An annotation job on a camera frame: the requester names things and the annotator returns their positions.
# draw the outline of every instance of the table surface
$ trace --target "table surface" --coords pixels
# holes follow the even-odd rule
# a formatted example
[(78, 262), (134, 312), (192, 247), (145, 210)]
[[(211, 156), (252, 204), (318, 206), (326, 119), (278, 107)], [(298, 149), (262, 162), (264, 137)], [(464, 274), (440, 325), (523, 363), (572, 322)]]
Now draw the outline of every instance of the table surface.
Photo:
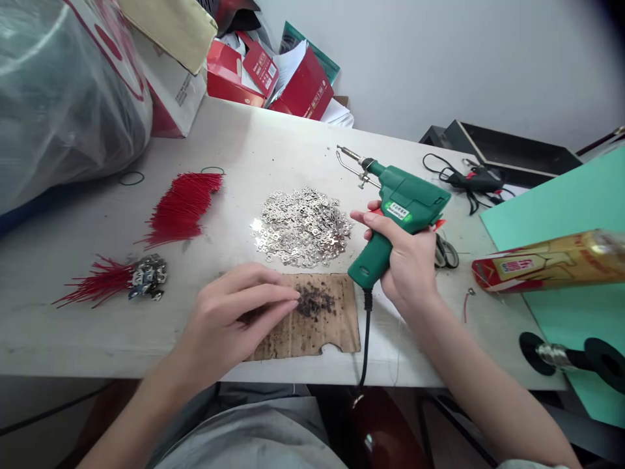
[[(434, 184), (421, 159), (430, 152), (463, 167), (459, 152), (334, 127), (321, 122), (206, 97), (186, 139), (153, 139), (131, 169), (145, 180), (122, 186), (117, 178), (92, 182), (79, 197), (24, 223), (0, 240), (0, 373), (66, 377), (141, 377), (166, 354), (180, 335), (196, 294), (209, 281), (237, 264), (257, 261), (250, 223), (260, 217), (264, 200), (276, 190), (310, 186), (340, 200), (342, 210), (364, 209), (378, 196), (336, 158), (337, 145), (362, 156), (395, 165)], [(437, 165), (431, 158), (428, 164)], [(120, 294), (104, 305), (71, 304), (62, 309), (52, 301), (70, 291), (72, 277), (90, 269), (97, 253), (118, 261), (143, 254), (142, 239), (152, 208), (181, 172), (206, 166), (226, 171), (222, 190), (202, 219), (203, 234), (190, 242), (154, 249), (165, 258), (169, 277), (160, 302)], [(464, 195), (454, 194), (446, 207), (441, 234), (460, 253), (460, 266), (441, 270), (437, 284), (458, 317), (468, 288), (466, 328), (486, 352), (526, 388), (565, 389), (561, 374), (544, 377), (527, 364), (518, 337), (530, 331), (542, 335), (518, 294), (490, 296), (473, 280), (470, 262), (495, 251), (478, 216), (469, 217)], [(306, 272), (345, 272), (365, 246), (364, 228), (354, 226), (346, 252), (329, 268)], [(285, 273), (297, 268), (273, 261), (268, 266)], [(362, 291), (356, 288), (361, 334), (365, 329)], [(374, 288), (367, 384), (379, 386), (441, 386), (442, 382), (419, 350), (405, 322)], [(343, 354), (325, 345), (323, 354), (301, 358), (246, 362), (224, 380), (355, 384), (363, 353)]]

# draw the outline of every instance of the sticker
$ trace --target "sticker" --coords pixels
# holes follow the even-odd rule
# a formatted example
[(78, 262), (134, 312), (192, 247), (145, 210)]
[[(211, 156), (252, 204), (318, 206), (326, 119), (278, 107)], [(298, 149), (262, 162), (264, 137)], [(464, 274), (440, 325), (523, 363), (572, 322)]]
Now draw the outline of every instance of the sticker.
[(399, 220), (403, 220), (406, 218), (406, 215), (408, 215), (408, 211), (404, 207), (397, 205), (395, 202), (391, 204), (388, 211), (399, 218)]

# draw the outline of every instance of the mint green board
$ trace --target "mint green board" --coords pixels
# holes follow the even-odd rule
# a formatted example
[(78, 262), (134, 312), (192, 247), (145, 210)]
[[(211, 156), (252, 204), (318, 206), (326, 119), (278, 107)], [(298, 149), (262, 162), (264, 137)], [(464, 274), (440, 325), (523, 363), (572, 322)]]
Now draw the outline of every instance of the mint green board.
[[(512, 249), (580, 231), (625, 232), (625, 148), (541, 184), (482, 213), (497, 249)], [(545, 338), (583, 349), (598, 337), (625, 354), (625, 283), (524, 294)], [(586, 411), (625, 428), (625, 395), (595, 374), (567, 374)]]

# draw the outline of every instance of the right hand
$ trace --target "right hand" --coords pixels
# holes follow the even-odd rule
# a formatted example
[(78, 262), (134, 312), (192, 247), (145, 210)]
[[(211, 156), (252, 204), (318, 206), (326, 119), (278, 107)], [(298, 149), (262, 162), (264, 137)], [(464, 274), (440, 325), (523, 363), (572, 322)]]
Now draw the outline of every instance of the right hand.
[[(380, 201), (367, 204), (369, 210), (380, 208)], [(388, 217), (354, 210), (350, 216), (370, 229), (365, 239), (377, 231), (392, 243), (391, 267), (380, 282), (384, 294), (404, 318), (439, 298), (436, 289), (436, 233), (431, 228), (409, 234)]]
[[(145, 382), (170, 402), (186, 403), (252, 355), (298, 298), (275, 270), (255, 263), (235, 267), (198, 294), (178, 342)], [(254, 320), (240, 321), (259, 307), (266, 309)]]

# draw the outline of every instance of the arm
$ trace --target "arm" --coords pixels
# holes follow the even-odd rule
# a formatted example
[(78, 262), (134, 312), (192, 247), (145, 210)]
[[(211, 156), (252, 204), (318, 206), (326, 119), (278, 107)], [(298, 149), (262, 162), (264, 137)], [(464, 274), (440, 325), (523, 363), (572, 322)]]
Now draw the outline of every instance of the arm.
[[(207, 285), (173, 350), (154, 368), (85, 456), (80, 469), (142, 468), (169, 422), (200, 391), (252, 355), (298, 304), (299, 293), (280, 273), (245, 264)], [(252, 324), (238, 319), (268, 305)]]
[[(371, 202), (370, 210), (379, 207)], [(436, 289), (436, 234), (414, 236), (391, 219), (352, 218), (393, 244), (382, 289), (415, 334), (449, 390), (484, 435), (510, 459), (581, 468), (566, 437), (540, 403), (473, 340)], [(367, 231), (365, 238), (370, 238)]]

